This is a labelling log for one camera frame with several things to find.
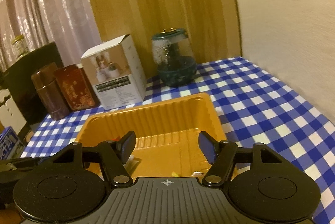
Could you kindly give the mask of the green yellow candy packet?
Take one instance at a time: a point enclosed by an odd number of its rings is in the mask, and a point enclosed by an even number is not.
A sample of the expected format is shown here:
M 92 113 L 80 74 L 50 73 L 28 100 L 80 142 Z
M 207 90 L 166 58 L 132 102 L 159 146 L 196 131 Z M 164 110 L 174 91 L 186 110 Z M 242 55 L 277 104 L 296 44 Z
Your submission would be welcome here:
M 173 172 L 171 175 L 172 175 L 173 177 L 180 177 L 179 174 L 177 174 L 177 173 L 175 173 L 175 172 Z

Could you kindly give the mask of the blue milk carton box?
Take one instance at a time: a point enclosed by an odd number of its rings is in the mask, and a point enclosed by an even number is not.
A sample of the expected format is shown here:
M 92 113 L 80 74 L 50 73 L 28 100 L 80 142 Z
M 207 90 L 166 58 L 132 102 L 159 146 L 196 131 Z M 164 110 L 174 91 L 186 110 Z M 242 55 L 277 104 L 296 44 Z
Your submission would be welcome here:
M 4 128 L 0 138 L 0 159 L 20 158 L 24 151 L 24 144 L 18 138 L 11 126 Z

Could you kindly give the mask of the white chair back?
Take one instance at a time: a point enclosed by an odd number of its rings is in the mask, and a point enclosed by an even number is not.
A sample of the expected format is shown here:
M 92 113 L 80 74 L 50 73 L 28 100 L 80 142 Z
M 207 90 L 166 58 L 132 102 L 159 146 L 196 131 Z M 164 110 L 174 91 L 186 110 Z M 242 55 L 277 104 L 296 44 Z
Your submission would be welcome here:
M 5 128 L 9 126 L 12 127 L 14 132 L 18 135 L 26 125 L 26 119 L 23 117 L 8 89 L 1 89 L 0 100 L 1 124 Z

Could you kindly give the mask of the blue white checkered tablecloth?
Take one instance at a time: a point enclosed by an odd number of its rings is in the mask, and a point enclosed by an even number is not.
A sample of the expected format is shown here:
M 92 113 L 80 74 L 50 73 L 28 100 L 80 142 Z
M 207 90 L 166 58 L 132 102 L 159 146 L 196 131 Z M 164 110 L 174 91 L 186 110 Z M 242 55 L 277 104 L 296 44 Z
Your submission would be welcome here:
M 334 124 L 285 83 L 242 58 L 206 62 L 191 84 L 169 88 L 149 79 L 145 104 L 207 93 L 227 138 L 269 145 L 305 171 L 321 190 L 313 219 L 334 223 Z

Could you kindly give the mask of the orange plastic tray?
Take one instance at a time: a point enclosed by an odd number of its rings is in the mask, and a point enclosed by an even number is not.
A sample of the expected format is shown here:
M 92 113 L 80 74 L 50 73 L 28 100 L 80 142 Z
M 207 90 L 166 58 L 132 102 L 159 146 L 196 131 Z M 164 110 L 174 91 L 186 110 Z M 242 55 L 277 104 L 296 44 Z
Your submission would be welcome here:
M 172 177 L 173 172 L 180 177 L 190 177 L 194 171 L 205 174 L 210 164 L 199 148 L 199 133 L 226 139 L 210 96 L 197 93 L 90 116 L 76 141 L 93 147 L 129 131 L 136 134 L 132 155 L 141 159 L 133 179 Z

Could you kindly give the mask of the red festive gift box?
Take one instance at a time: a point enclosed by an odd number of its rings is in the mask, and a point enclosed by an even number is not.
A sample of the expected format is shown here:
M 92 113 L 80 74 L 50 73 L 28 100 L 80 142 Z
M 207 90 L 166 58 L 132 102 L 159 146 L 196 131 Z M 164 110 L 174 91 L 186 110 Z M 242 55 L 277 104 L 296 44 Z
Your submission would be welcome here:
M 70 109 L 75 112 L 100 105 L 83 68 L 70 65 L 57 69 L 54 77 Z

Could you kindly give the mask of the white humidifier product box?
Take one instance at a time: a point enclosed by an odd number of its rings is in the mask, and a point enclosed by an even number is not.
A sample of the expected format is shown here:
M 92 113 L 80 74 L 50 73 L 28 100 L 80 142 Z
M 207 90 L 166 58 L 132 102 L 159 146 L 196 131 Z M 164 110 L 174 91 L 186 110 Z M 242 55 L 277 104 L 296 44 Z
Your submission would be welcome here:
M 81 64 L 105 110 L 144 100 L 147 79 L 130 34 L 90 48 Z

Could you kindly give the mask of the black box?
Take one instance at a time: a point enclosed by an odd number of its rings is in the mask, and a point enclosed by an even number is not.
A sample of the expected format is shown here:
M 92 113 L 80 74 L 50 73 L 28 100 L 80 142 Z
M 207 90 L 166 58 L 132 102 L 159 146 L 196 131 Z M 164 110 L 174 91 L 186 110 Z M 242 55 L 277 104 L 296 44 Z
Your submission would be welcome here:
M 30 52 L 1 73 L 1 87 L 9 90 L 29 125 L 41 122 L 47 115 L 31 75 L 53 62 L 58 67 L 64 66 L 55 42 Z

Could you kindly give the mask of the brown cylindrical tin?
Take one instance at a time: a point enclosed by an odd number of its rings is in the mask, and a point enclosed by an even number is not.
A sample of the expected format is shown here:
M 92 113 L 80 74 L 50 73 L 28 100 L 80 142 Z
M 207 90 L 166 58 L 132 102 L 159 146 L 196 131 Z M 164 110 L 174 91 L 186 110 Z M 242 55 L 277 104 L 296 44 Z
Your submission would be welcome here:
M 37 94 L 53 120 L 63 119 L 70 114 L 68 104 L 54 76 L 57 69 L 56 63 L 52 62 L 31 75 Z

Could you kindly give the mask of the green glass humidifier jar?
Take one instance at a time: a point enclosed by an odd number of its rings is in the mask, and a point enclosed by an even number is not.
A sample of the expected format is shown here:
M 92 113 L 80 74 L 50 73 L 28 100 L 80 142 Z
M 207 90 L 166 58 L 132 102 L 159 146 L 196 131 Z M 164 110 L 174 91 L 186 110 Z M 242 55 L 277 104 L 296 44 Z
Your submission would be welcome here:
M 197 63 L 184 28 L 164 29 L 152 36 L 153 59 L 162 82 L 169 87 L 190 83 Z

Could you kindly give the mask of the small glass jar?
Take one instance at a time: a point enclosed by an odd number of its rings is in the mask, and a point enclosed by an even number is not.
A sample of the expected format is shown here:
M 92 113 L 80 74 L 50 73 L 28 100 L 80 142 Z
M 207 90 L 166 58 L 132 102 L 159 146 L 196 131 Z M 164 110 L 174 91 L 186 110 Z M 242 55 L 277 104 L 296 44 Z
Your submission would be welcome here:
M 13 46 L 17 60 L 26 56 L 30 52 L 23 34 L 16 36 L 11 44 Z

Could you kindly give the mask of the pink sheer curtain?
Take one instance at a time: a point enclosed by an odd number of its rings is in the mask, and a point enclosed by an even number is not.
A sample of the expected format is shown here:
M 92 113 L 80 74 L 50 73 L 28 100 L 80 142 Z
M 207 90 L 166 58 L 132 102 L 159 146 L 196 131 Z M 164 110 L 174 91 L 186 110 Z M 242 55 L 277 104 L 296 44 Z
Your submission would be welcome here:
M 31 52 L 55 42 L 66 66 L 101 43 L 90 0 L 1 0 L 1 70 L 17 61 L 20 35 Z

